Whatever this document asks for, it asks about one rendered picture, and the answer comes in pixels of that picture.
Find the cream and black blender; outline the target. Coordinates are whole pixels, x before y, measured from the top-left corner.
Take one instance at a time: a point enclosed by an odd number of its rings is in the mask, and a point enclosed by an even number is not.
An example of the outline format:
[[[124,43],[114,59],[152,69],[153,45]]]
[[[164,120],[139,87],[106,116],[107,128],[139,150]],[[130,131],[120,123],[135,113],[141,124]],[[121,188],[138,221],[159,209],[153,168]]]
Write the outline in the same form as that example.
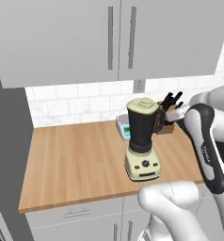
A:
[[[132,181],[158,178],[161,167],[152,147],[152,134],[163,128],[166,112],[159,107],[151,115],[139,114],[128,108],[127,110],[131,137],[125,153],[126,172]],[[157,117],[160,117],[160,121],[155,124]]]

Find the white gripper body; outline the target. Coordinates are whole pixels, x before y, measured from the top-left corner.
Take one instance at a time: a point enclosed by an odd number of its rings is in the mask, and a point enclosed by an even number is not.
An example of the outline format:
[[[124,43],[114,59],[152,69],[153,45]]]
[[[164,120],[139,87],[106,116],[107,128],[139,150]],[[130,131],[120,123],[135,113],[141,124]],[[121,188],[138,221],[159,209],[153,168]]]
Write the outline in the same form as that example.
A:
[[[188,109],[189,109],[189,105],[183,104],[182,106],[167,113],[166,121],[173,122],[173,121],[181,120],[184,117],[184,115]]]

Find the tall grey fridge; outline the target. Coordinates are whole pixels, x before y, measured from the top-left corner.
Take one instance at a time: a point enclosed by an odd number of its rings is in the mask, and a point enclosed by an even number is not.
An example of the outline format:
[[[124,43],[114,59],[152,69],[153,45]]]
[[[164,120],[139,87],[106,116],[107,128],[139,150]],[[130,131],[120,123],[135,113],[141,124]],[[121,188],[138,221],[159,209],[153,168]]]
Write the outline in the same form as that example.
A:
[[[0,211],[13,241],[34,241],[18,211],[33,124],[23,88],[0,81]]]

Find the grey wall cupboard door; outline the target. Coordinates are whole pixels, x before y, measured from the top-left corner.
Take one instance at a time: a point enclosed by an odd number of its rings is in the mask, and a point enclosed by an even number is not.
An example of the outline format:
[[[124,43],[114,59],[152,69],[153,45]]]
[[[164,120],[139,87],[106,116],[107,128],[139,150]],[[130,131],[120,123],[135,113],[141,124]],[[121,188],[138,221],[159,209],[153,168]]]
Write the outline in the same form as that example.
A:
[[[108,7],[113,7],[112,70]],[[119,30],[120,0],[0,0],[2,86],[115,81]]]
[[[128,69],[136,7],[133,69]],[[224,41],[224,0],[121,0],[121,80],[210,75]]]

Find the wooden knife block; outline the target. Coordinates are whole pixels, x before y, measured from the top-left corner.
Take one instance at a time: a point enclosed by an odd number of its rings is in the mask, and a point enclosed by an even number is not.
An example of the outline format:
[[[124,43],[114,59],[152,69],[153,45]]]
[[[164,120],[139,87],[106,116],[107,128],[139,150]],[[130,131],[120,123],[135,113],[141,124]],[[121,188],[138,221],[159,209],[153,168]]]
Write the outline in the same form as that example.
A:
[[[159,108],[162,109],[163,106],[161,105],[162,102],[157,102],[159,104]],[[175,107],[177,106],[178,104],[175,104],[175,105],[171,105],[167,111],[167,113],[171,112],[172,110],[175,109]],[[155,124],[156,123],[159,123],[160,121],[160,117],[157,117],[156,118],[156,121],[155,121]],[[163,128],[157,132],[156,134],[157,135],[163,135],[163,134],[172,134],[173,131],[174,131],[174,127],[175,127],[175,121],[173,122],[168,122],[166,121],[166,116],[165,116],[165,121],[164,121],[164,125],[163,125]]]

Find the grey wall outlet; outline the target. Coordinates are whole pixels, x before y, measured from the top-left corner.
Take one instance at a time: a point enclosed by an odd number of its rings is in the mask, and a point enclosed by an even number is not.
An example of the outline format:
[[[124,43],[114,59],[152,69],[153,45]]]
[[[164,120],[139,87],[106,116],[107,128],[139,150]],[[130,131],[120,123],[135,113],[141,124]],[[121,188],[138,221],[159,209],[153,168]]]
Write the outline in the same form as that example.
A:
[[[138,79],[134,81],[133,93],[143,93],[145,91],[145,79]]]

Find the grey drawer front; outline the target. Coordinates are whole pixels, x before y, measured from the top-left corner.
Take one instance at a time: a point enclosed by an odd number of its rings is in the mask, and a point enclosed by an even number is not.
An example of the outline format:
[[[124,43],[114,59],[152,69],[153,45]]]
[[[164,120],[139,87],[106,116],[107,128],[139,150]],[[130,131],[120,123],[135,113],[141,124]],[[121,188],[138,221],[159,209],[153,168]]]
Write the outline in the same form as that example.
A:
[[[63,207],[45,209],[26,213],[26,219],[31,229],[47,227],[56,224],[62,224],[70,221],[84,220],[93,217],[105,217],[107,215],[119,214],[122,210],[123,198],[108,199],[103,201],[93,201],[87,203],[80,203],[68,205]],[[81,217],[64,218],[64,214],[68,213],[70,209],[79,211],[88,209],[89,215]]]

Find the grey kitchen scale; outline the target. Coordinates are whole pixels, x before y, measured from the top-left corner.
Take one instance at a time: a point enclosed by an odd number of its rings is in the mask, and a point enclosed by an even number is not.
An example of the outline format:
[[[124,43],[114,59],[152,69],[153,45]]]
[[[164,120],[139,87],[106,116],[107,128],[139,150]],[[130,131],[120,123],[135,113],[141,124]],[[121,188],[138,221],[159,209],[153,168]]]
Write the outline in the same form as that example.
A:
[[[129,118],[127,114],[122,114],[116,117],[116,126],[120,137],[123,141],[127,141],[130,139],[130,126],[129,126]]]

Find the cream blender lid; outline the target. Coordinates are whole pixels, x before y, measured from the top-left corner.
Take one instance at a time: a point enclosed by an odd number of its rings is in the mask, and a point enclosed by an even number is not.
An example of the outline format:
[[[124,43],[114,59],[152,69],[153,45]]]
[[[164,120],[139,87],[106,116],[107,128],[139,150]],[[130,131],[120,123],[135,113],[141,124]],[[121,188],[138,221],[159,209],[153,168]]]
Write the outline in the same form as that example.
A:
[[[132,101],[130,101],[126,107],[139,114],[144,114],[144,115],[151,115],[154,113],[159,105],[152,99],[145,97],[145,98],[136,98]]]

